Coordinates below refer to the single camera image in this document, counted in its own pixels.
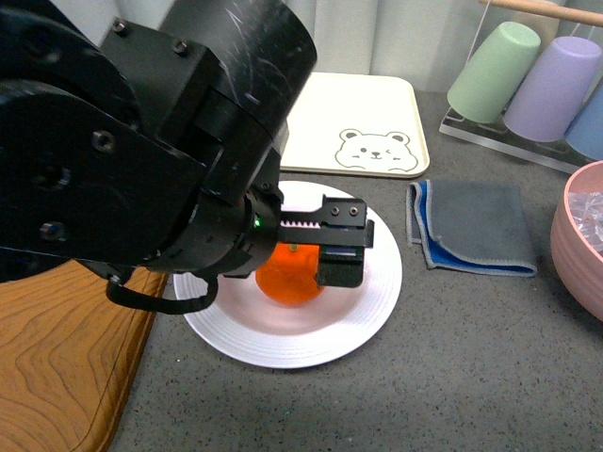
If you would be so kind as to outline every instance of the orange fruit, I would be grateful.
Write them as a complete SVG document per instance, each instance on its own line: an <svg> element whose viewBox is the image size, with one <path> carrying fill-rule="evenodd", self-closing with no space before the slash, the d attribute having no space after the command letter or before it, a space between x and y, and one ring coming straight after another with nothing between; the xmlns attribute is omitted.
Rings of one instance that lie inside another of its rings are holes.
<svg viewBox="0 0 603 452"><path fill-rule="evenodd" d="M267 262L255 271L255 281L274 301L289 306L304 303L324 289L315 280L319 253L318 245L278 243Z"/></svg>

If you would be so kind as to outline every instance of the black robotic arm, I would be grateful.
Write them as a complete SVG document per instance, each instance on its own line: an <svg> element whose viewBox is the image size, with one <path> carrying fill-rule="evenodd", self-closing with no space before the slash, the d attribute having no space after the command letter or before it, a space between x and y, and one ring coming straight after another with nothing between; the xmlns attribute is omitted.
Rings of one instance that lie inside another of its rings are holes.
<svg viewBox="0 0 603 452"><path fill-rule="evenodd" d="M361 283L362 200L281 210L285 119L316 49L279 0L177 0L159 31L118 19L100 48L49 1L3 1L0 49L0 282L76 259L113 301L182 314L281 241L320 245L320 285ZM130 292L138 266L208 294Z"/></svg>

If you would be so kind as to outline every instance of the wooden cutting board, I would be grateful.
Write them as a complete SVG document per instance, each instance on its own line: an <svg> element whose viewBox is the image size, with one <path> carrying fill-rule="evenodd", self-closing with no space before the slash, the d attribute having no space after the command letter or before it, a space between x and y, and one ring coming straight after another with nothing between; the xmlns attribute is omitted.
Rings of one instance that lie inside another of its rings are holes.
<svg viewBox="0 0 603 452"><path fill-rule="evenodd" d="M128 283L159 296L166 275ZM155 315L105 297L76 262L0 284L0 451L106 450Z"/></svg>

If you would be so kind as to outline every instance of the gray cloth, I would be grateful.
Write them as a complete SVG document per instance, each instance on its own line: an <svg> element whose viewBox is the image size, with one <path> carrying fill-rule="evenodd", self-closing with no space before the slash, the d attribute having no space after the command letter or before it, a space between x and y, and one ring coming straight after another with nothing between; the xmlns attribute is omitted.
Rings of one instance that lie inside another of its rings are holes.
<svg viewBox="0 0 603 452"><path fill-rule="evenodd" d="M409 186L406 208L409 244L422 245L429 268L536 274L518 186L427 180Z"/></svg>

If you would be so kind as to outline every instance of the green cup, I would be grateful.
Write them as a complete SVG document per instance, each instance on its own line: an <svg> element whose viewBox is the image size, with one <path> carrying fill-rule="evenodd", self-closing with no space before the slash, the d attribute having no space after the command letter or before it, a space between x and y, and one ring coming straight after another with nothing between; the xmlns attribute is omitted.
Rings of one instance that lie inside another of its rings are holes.
<svg viewBox="0 0 603 452"><path fill-rule="evenodd" d="M448 103L464 118L497 120L538 54L540 37L515 22L500 24L464 66L448 91Z"/></svg>

